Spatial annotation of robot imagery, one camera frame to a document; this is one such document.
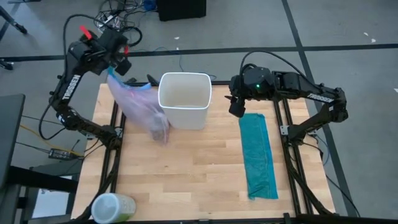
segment butcher block table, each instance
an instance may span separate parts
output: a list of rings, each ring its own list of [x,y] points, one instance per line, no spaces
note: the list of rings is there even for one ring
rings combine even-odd
[[[279,199],[249,200],[238,118],[228,113],[225,95],[229,95],[227,85],[213,86],[205,128],[172,128],[166,146],[126,121],[116,193],[136,201],[136,214],[131,220],[281,218],[283,213],[295,216],[273,102],[247,101],[246,112],[266,117]],[[109,124],[113,103],[107,84],[102,84],[93,121]],[[295,124],[308,119],[303,99],[291,100],[289,105]],[[310,137],[304,142],[316,145]],[[327,209],[334,211],[318,150],[306,145],[299,149],[308,186]],[[101,147],[84,160],[72,218],[84,211],[98,190],[104,152]],[[300,187],[298,195],[305,212]]]

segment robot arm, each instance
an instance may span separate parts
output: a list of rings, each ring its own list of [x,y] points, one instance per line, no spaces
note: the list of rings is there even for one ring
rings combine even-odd
[[[106,147],[116,149],[121,142],[113,127],[100,126],[81,117],[68,104],[79,86],[86,72],[100,75],[109,66],[116,67],[115,71],[124,75],[131,64],[124,54],[119,53],[127,45],[127,38],[116,30],[106,29],[98,38],[94,33],[86,30],[79,41],[72,43],[66,55],[65,73],[56,89],[51,91],[50,106],[57,112],[57,118],[67,130],[79,131],[86,136],[98,138]]]
[[[346,98],[341,88],[314,85],[303,75],[294,72],[271,72],[268,68],[248,64],[242,75],[231,79],[229,90],[232,96],[229,112],[237,117],[244,114],[245,100],[276,100],[307,98],[323,104],[320,112],[301,124],[281,128],[289,142],[301,144],[305,135],[318,130],[329,122],[342,122],[348,118]]]

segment plastic bag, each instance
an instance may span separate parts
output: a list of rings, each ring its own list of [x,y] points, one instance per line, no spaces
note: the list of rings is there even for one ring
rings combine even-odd
[[[108,72],[109,89],[126,118],[146,128],[153,140],[165,144],[169,138],[169,122],[159,106],[157,90],[150,83],[142,87],[128,86],[114,75],[113,68]]]

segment blue towel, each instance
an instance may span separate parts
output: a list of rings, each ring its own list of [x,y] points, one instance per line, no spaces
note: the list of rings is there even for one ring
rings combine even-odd
[[[246,113],[239,119],[248,197],[278,199],[265,117]]]

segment white plastic bin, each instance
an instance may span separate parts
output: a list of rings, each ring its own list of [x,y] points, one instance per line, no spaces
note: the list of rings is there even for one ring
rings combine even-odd
[[[159,105],[178,129],[203,129],[211,100],[211,80],[204,73],[169,72],[159,84]]]

